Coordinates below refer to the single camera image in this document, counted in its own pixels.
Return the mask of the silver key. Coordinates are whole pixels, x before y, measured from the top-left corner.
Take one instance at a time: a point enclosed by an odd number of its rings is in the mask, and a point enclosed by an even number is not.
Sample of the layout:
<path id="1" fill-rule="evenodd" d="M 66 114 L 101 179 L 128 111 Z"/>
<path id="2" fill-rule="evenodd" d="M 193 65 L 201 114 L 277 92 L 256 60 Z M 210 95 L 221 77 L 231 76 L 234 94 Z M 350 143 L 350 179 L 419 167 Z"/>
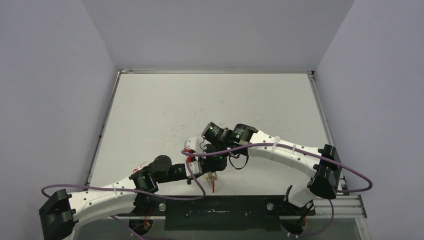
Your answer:
<path id="1" fill-rule="evenodd" d="M 136 166 L 136 168 L 137 169 L 142 169 L 145 165 L 147 164 L 147 162 L 145 161 L 145 162 L 143 162 L 143 163 L 141 163 L 141 164 L 138 164 L 137 166 Z"/>

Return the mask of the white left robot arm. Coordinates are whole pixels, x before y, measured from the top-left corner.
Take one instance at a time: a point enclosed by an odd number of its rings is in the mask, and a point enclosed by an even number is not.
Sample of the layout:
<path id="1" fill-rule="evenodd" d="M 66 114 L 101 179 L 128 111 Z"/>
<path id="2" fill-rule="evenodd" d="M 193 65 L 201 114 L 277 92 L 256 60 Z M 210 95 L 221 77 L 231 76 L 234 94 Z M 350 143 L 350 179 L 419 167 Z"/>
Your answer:
<path id="1" fill-rule="evenodd" d="M 109 216 L 144 215 L 149 210 L 148 197 L 159 190 L 159 183 L 190 179 L 201 171 L 201 163 L 193 157 L 187 163 L 172 164 L 170 157 L 159 155 L 115 183 L 89 186 L 81 192 L 57 190 L 38 211 L 43 237 L 62 240 L 76 228 Z"/>

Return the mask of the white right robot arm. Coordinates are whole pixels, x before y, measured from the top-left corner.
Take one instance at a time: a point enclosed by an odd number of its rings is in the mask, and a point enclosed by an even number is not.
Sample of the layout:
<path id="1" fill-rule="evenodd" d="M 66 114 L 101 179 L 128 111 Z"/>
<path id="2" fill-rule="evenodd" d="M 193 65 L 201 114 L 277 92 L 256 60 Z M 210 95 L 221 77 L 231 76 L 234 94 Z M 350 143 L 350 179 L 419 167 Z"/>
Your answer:
<path id="1" fill-rule="evenodd" d="M 282 207 L 290 215 L 315 198 L 333 200 L 337 197 L 342 170 L 332 145 L 322 148 L 298 145 L 242 123 L 229 129 L 210 122 L 201 137 L 215 148 L 218 156 L 259 157 L 305 174 L 306 178 L 290 185 L 284 195 Z"/>

